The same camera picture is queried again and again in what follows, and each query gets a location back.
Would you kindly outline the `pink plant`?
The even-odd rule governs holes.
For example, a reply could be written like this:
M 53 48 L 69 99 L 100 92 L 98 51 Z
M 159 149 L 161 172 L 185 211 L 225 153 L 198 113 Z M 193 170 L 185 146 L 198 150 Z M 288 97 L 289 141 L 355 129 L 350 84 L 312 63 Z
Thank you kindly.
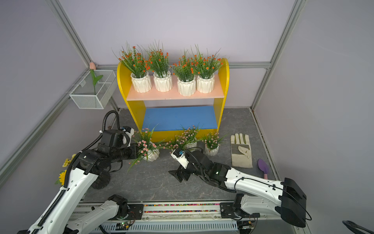
M 201 141 L 204 144 L 204 154 L 207 156 L 216 156 L 224 137 L 225 135 L 221 136 L 218 132 L 211 132 L 202 136 Z
M 193 125 L 192 127 L 182 127 L 181 141 L 185 150 L 191 152 L 197 150 L 197 135 L 200 132 L 199 126 Z
M 150 130 L 149 128 L 144 128 L 138 132 L 137 138 L 135 139 L 136 146 L 136 158 L 130 164 L 127 172 L 129 172 L 135 165 L 139 164 L 141 161 L 155 161 L 159 158 L 160 150 L 165 148 L 163 142 L 155 142 L 153 140 L 153 133 L 155 128 Z
M 187 139 L 186 136 L 176 135 L 176 136 L 174 136 L 174 139 L 172 139 L 168 142 L 163 142 L 162 146 L 164 147 L 164 149 L 169 149 L 169 150 L 172 150 L 172 151 L 177 149 L 177 148 L 180 148 L 181 150 L 185 150 L 186 145 L 189 142 L 190 141 Z

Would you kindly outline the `orange plant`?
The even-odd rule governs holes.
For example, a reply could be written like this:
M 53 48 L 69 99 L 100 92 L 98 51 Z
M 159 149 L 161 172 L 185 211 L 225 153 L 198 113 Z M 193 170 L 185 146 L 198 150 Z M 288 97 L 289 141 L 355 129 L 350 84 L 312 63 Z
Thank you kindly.
M 187 51 L 174 63 L 172 70 L 177 77 L 177 88 L 180 95 L 189 97 L 196 92 L 196 78 L 194 74 L 194 60 L 187 55 Z
M 136 92 L 146 93 L 152 89 L 148 72 L 150 67 L 141 49 L 126 43 L 126 47 L 120 50 L 117 59 L 130 71 L 131 82 Z
M 196 52 L 193 53 L 193 72 L 197 76 L 197 91 L 203 94 L 211 93 L 215 86 L 215 73 L 222 66 L 222 58 L 219 57 L 219 51 L 215 54 L 203 54 L 199 46 L 195 46 Z
M 153 42 L 147 53 L 156 90 L 159 92 L 170 91 L 173 88 L 173 83 L 169 70 L 169 53 L 164 51 L 163 44 L 160 42 Z

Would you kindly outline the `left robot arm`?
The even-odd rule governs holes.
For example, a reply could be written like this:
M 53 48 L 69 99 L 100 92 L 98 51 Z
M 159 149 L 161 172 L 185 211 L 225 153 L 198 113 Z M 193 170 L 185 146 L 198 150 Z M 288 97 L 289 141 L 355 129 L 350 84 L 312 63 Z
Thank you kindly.
M 114 162 L 134 159 L 135 145 L 131 143 L 134 129 L 120 126 L 106 129 L 107 118 L 119 114 L 112 110 L 103 119 L 100 135 L 91 144 L 79 151 L 72 159 L 65 173 L 63 185 L 42 216 L 29 229 L 21 234 L 88 234 L 111 218 L 125 219 L 130 209 L 127 199 L 122 196 L 110 196 L 99 208 L 81 218 L 70 221 L 75 208 L 91 187 L 96 184 L 103 188 L 110 182 L 107 168 Z

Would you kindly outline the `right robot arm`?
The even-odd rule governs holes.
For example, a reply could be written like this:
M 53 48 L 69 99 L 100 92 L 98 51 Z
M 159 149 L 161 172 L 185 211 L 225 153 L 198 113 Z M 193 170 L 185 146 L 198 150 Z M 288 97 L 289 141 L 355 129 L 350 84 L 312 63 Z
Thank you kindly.
M 241 213 L 275 214 L 300 228 L 305 228 L 306 222 L 312 219 L 306 210 L 306 194 L 290 178 L 279 181 L 248 175 L 228 165 L 213 162 L 200 151 L 177 148 L 170 154 L 180 166 L 169 173 L 179 182 L 195 175 L 208 185 L 238 193 Z

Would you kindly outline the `yellow rack pink blue shelves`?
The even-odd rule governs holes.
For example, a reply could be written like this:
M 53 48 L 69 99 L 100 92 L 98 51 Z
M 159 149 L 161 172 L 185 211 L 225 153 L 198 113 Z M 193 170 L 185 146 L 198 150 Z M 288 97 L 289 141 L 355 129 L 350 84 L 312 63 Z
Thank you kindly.
M 156 141 L 170 141 L 179 131 L 192 126 L 200 127 L 198 137 L 219 131 L 230 81 L 229 62 L 226 58 L 221 62 L 223 66 L 214 77 L 213 91 L 208 94 L 195 92 L 189 97 L 179 94 L 176 76 L 172 77 L 173 88 L 168 92 L 159 92 L 153 87 L 149 92 L 138 93 L 132 85 L 129 69 L 119 63 L 117 66 L 119 90 L 138 130 L 145 128 L 154 130 L 153 139 Z M 203 101 L 205 99 L 213 99 L 213 105 L 148 108 L 144 103 L 146 100 Z

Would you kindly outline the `beige gardening glove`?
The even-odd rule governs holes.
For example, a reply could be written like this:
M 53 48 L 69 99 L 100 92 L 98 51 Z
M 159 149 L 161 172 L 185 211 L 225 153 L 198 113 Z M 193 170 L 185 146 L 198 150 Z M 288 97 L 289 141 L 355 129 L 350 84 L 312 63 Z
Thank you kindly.
M 252 147 L 249 135 L 235 133 L 230 137 L 231 161 L 233 167 L 253 168 Z

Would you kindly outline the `yellow sunflower bouquet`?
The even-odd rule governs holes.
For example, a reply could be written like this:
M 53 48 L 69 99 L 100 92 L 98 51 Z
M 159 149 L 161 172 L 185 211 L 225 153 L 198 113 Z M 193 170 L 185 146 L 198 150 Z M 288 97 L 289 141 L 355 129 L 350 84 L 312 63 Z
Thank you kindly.
M 58 179 L 56 180 L 55 184 L 59 184 L 60 186 L 63 186 L 64 185 L 64 181 L 65 181 L 65 176 L 66 176 L 66 172 L 67 172 L 67 167 L 71 164 L 71 162 L 73 161 L 73 159 L 75 158 L 76 154 L 73 154 L 71 158 L 67 158 L 63 164 L 63 168 L 65 168 L 65 170 L 61 171 L 59 176 L 58 176 Z

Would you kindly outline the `white mesh hanging basket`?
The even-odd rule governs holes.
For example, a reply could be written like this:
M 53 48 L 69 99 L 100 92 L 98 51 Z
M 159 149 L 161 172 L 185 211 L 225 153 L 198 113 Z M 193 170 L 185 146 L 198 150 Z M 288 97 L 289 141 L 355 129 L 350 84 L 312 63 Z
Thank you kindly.
M 96 84 L 96 95 L 90 71 L 86 72 L 80 82 L 70 93 L 70 98 L 79 109 L 104 109 L 116 89 L 116 75 L 113 70 L 95 70 L 96 76 L 103 78 Z

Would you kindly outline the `purple garden trowel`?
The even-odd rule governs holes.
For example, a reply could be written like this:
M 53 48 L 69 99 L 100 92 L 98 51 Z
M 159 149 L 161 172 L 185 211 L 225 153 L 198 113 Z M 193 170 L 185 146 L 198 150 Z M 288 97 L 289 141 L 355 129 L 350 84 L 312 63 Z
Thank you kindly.
M 258 159 L 258 167 L 263 172 L 264 179 L 268 180 L 268 173 L 270 171 L 270 168 L 267 163 L 262 159 Z

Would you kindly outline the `pink artificial tulip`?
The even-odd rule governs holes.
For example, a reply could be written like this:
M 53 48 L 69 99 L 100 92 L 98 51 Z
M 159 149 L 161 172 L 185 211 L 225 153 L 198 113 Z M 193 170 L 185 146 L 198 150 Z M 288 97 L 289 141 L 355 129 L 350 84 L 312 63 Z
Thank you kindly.
M 94 62 L 90 62 L 89 68 L 90 68 L 90 74 L 91 74 L 91 77 L 92 77 L 94 94 L 96 95 L 96 88 L 95 88 L 95 86 L 103 78 L 103 75 L 99 75 L 99 76 L 95 75 L 94 71 L 96 70 L 96 65 L 94 64 Z

